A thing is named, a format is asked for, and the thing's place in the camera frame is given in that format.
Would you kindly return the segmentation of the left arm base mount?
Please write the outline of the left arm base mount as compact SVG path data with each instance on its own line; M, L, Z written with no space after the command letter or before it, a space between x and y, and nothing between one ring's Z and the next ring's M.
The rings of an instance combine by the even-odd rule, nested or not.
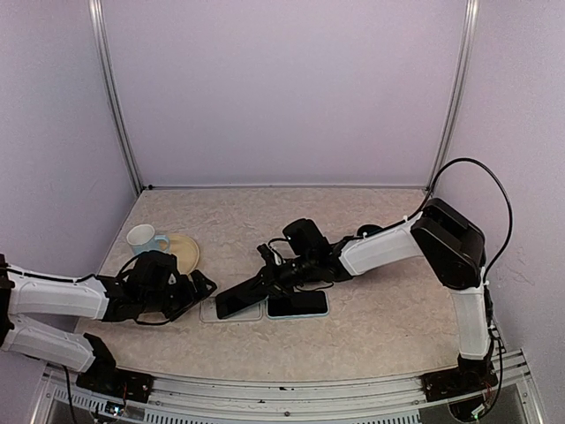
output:
M94 362L77 376L76 385L96 393L146 404L154 385L154 377L117 367L116 360L102 340L85 333L93 348Z

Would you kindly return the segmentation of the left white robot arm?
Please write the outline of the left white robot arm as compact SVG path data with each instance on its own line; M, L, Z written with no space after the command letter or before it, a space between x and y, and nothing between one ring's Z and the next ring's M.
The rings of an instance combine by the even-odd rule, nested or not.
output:
M115 276L41 275L1 263L1 348L87 372L107 393L124 375L98 337L77 335L34 319L37 314L100 322L138 322L159 313L173 322L207 299L217 286L198 270L183 274L173 254L149 251L132 257Z

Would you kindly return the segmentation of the clear white phone case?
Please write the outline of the clear white phone case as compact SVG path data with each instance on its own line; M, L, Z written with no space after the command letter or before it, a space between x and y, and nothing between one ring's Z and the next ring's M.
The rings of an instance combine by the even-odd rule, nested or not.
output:
M215 297L205 299L200 303L200 320L204 323L224 322L257 322L263 317L262 304L258 303L243 310L219 318L216 310Z

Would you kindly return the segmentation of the black phone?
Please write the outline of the black phone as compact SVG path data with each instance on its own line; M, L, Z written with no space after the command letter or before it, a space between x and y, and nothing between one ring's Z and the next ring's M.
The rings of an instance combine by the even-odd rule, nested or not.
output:
M267 297L259 276L252 277L241 284L222 291L215 297L216 315L220 320L227 319L248 307L252 307Z

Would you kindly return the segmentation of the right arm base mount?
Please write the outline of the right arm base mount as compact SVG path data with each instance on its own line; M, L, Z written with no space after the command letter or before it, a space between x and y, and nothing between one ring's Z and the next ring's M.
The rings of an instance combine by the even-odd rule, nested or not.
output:
M491 356L467 360L459 356L457 366L420 376L427 402L456 398L498 384Z

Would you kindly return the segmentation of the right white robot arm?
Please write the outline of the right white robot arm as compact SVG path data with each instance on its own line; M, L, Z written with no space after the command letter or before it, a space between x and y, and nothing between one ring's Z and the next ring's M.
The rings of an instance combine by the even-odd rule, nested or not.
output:
M463 362L451 374L452 385L469 392L485 379L483 362L493 350L485 236L445 201L425 201L397 223L367 224L335 243L307 218L290 223L282 234L293 257L283 258L269 244L258 246L263 267L218 295L218 318L260 302L267 303L272 318L321 314L326 292L335 285L345 298L333 313L356 328L367 325L371 312L391 311L395 300L413 307L442 295L452 303L445 315L457 325Z

